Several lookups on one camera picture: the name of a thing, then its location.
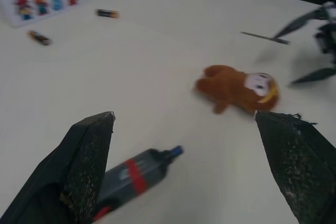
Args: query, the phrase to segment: brown plush toy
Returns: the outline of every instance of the brown plush toy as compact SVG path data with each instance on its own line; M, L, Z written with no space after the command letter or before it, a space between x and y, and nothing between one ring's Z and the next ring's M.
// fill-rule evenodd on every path
M206 77L197 81L196 89L216 102L216 114L229 104L250 113L269 111L279 100L277 83L268 74L246 74L223 65L208 67L204 72Z

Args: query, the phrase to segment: red stripe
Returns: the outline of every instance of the red stripe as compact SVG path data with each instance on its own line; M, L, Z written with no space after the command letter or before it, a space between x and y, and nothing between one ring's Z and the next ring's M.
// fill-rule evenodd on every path
M138 195L144 193L147 189L146 181L141 175L137 164L133 159L127 160L126 165L128 166L128 173L130 175L133 187Z
M113 209L110 207L103 207L102 209L100 209L98 211L98 213L94 216L93 221L97 221L100 218L104 217L105 215L107 215L109 212L111 212Z

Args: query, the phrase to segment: white table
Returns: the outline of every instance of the white table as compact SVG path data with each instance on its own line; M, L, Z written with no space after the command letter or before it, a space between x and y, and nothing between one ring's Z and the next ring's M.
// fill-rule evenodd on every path
M97 17L96 8L121 17ZM288 36L290 46L239 33L272 36L313 8L298 0L87 0L19 29L2 21L0 212L71 125L113 110L107 169L147 148L182 144L185 154L161 184L102 223L297 223L256 123L234 107L214 115L213 104L192 89L213 64L269 73L281 89L277 111L318 122L335 144L336 78L287 87L328 64L312 38L320 23ZM28 29L54 43L40 46Z

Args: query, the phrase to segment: table surface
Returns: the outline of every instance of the table surface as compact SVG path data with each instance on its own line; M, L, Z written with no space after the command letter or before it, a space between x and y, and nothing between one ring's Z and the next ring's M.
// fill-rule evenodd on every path
M101 223L297 223L269 169L253 118L222 115L193 92L213 64L266 72L279 82L276 111L301 113L333 144L335 78L290 88L321 66L313 34L290 46L272 36L315 8L298 0L87 0L70 12L21 28L0 22L0 212L36 165L84 117L113 110L107 169L147 148L181 144L185 154L155 188ZM97 17L118 10L119 19ZM54 43L27 38L36 30Z

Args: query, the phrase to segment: metal rod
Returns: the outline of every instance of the metal rod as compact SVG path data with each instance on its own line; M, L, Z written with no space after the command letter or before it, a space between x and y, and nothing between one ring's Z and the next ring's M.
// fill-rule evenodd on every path
M241 33L246 34L246 35L250 35L250 36L254 36L254 37L257 37L257 38L261 38L261 39L268 39L268 40L275 41L277 43L281 43L281 44L285 44L285 45L290 44L290 42L288 40L284 40L284 39L273 39L273 38L262 36L262 35L247 33L245 31L242 31Z

